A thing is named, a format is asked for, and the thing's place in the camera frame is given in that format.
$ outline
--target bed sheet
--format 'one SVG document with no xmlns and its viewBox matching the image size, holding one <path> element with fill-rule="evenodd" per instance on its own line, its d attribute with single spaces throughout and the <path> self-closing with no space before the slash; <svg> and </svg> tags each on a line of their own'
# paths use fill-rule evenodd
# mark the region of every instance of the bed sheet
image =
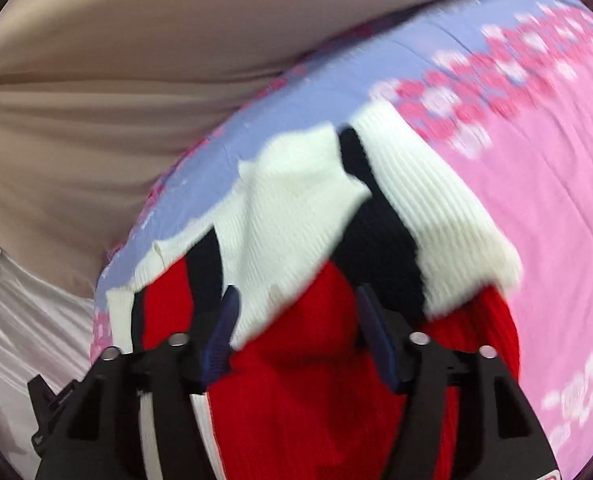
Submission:
<svg viewBox="0 0 593 480">
<path fill-rule="evenodd" d="M 106 291 L 223 198 L 240 160 L 385 99 L 519 250 L 521 385 L 572 479 L 593 454 L 593 14 L 576 0 L 455 0 L 331 42 L 262 97 L 154 188 L 99 280 L 91 357 L 112 341 Z"/>
</svg>

